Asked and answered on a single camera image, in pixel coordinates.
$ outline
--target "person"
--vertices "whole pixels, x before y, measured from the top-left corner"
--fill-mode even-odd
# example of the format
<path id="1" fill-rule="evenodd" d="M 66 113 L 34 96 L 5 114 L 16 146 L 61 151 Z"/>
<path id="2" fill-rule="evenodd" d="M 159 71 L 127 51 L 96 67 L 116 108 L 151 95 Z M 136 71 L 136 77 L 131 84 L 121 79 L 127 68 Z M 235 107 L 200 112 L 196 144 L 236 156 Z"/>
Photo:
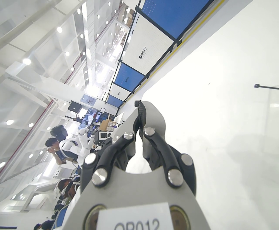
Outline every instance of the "person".
<path id="1" fill-rule="evenodd" d="M 45 142 L 45 146 L 48 147 L 48 151 L 54 156 L 56 163 L 58 165 L 66 164 L 66 161 L 73 162 L 78 159 L 77 154 L 74 154 L 69 151 L 64 151 L 64 153 L 68 156 L 68 157 L 65 157 L 59 148 L 59 141 L 56 138 L 51 137 L 51 138 L 47 139 L 47 141 Z"/>
<path id="2" fill-rule="evenodd" d="M 78 116 L 77 113 L 75 113 L 75 114 L 76 114 L 76 118 L 73 118 L 73 120 L 76 121 L 76 122 L 82 123 L 83 119 L 80 119 L 80 117 Z"/>
<path id="3" fill-rule="evenodd" d="M 64 196 L 64 198 L 67 198 L 69 197 L 70 199 L 72 199 L 75 194 L 76 194 L 76 191 L 75 191 L 75 184 L 73 184 L 74 182 L 79 182 L 80 181 L 80 178 L 77 177 L 75 180 L 71 180 L 71 179 L 63 179 L 63 180 L 60 180 L 58 182 L 58 189 L 60 191 L 60 193 Z"/>
<path id="4" fill-rule="evenodd" d="M 54 224 L 55 221 L 47 220 L 43 222 L 42 224 L 36 224 L 34 227 L 34 230 L 37 229 L 42 229 L 42 230 L 51 230 L 52 225 Z"/>

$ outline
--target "silver bolt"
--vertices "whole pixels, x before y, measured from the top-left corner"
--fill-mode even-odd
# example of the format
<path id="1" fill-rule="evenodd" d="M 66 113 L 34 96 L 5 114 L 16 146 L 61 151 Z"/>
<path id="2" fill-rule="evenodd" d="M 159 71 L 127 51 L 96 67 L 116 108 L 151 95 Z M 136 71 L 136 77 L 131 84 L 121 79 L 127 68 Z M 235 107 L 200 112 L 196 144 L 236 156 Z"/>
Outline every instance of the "silver bolt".
<path id="1" fill-rule="evenodd" d="M 181 160 L 187 166 L 191 166 L 193 164 L 193 159 L 188 154 L 182 154 Z"/>
<path id="2" fill-rule="evenodd" d="M 154 135 L 155 130 L 154 130 L 153 128 L 151 128 L 151 127 L 148 127 L 148 128 L 146 128 L 146 129 L 144 130 L 144 133 L 145 133 L 147 136 L 152 136 L 152 135 Z"/>
<path id="3" fill-rule="evenodd" d="M 171 169 L 168 171 L 168 179 L 174 186 L 181 186 L 183 184 L 183 175 L 177 169 Z"/>
<path id="4" fill-rule="evenodd" d="M 92 183 L 94 185 L 101 185 L 107 179 L 107 171 L 104 168 L 98 168 L 92 176 Z"/>
<path id="5" fill-rule="evenodd" d="M 124 133 L 124 138 L 126 139 L 126 140 L 131 140 L 132 138 L 133 138 L 133 133 L 131 132 L 131 131 L 128 131 L 128 132 L 125 132 Z"/>
<path id="6" fill-rule="evenodd" d="M 113 137 L 113 139 L 111 140 L 111 142 L 114 144 L 115 142 L 117 142 L 118 139 L 119 139 L 119 136 L 115 136 L 115 137 Z"/>
<path id="7" fill-rule="evenodd" d="M 93 164 L 94 161 L 95 161 L 95 159 L 96 159 L 96 154 L 95 154 L 95 153 L 89 153 L 89 154 L 85 157 L 84 162 L 85 162 L 86 164 Z"/>

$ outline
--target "blue panel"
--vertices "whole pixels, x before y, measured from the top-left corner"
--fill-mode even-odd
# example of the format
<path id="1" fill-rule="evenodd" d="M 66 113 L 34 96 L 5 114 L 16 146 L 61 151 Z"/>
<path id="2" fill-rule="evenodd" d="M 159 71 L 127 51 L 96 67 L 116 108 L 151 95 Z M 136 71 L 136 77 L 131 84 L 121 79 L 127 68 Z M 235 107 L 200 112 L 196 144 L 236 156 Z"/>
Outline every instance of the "blue panel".
<path id="1" fill-rule="evenodd" d="M 56 217 L 56 226 L 52 227 L 52 229 L 55 229 L 57 227 L 62 226 L 64 216 L 66 214 L 68 206 L 65 206 L 61 211 L 59 212 L 58 216 Z"/>
<path id="2" fill-rule="evenodd" d="M 129 91 L 133 91 L 144 77 L 144 75 L 122 63 L 116 76 L 115 83 Z"/>
<path id="3" fill-rule="evenodd" d="M 120 99 L 118 99 L 112 95 L 109 95 L 107 103 L 110 105 L 113 105 L 115 107 L 119 107 L 123 103 L 123 101 L 121 101 Z"/>
<path id="4" fill-rule="evenodd" d="M 142 11 L 169 34 L 178 38 L 209 2 L 212 0 L 146 0 Z"/>

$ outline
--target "red pipe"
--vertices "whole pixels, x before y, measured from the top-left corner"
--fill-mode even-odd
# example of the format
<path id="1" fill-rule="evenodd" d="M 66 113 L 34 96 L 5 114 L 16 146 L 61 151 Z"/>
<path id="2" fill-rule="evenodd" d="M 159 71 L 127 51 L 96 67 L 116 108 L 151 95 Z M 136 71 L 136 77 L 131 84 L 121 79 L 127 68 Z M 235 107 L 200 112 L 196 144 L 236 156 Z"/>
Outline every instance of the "red pipe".
<path id="1" fill-rule="evenodd" d="M 111 22 L 111 20 L 113 19 L 113 17 L 114 17 L 116 14 L 119 13 L 120 7 L 121 7 L 121 5 L 119 4 L 119 8 L 118 8 L 117 12 L 116 12 L 116 13 L 112 16 L 112 18 L 109 20 L 109 23 Z M 106 27 L 107 27 L 107 25 L 104 27 L 104 29 L 103 29 L 102 32 L 100 33 L 99 37 L 100 37 L 101 34 L 104 32 L 104 30 L 106 29 Z"/>
<path id="2" fill-rule="evenodd" d="M 81 56 L 76 60 L 76 62 L 73 64 L 74 65 L 78 62 L 78 60 L 81 58 Z M 64 82 L 64 84 L 66 84 L 66 82 L 69 80 L 69 78 L 72 76 L 72 74 L 74 73 L 74 71 L 72 71 L 72 73 L 70 74 L 70 76 L 67 78 L 67 80 Z M 46 110 L 49 108 L 49 106 L 52 104 L 53 100 L 50 101 L 50 103 L 47 105 L 47 107 L 45 108 L 45 110 L 42 112 L 42 114 L 39 116 L 38 120 L 35 122 L 35 124 L 33 125 L 33 127 L 29 130 L 29 132 L 26 134 L 25 138 L 22 140 L 22 142 L 19 144 L 19 146 L 16 148 L 16 150 L 14 151 L 14 153 L 11 155 L 11 157 L 7 160 L 6 164 L 1 168 L 0 170 L 0 174 L 2 173 L 2 171 L 4 170 L 4 168 L 8 165 L 8 163 L 11 161 L 11 159 L 13 158 L 13 156 L 16 154 L 16 152 L 19 150 L 19 148 L 21 147 L 21 145 L 24 143 L 24 141 L 26 140 L 26 138 L 29 136 L 29 134 L 31 133 L 31 131 L 33 130 L 33 128 L 36 126 L 36 124 L 39 122 L 39 120 L 41 119 L 41 117 L 43 116 L 43 114 L 46 112 Z"/>

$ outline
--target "black rod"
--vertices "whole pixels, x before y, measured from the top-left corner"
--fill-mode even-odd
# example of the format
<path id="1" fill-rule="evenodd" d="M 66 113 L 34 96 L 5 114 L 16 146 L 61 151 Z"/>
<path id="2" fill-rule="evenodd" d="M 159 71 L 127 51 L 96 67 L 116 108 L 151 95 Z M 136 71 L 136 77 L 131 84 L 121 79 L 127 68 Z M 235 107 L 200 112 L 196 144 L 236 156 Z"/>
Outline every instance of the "black rod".
<path id="1" fill-rule="evenodd" d="M 261 86 L 260 84 L 255 84 L 254 88 L 266 88 L 266 89 L 279 89 L 277 87 L 271 87 L 271 86 Z"/>

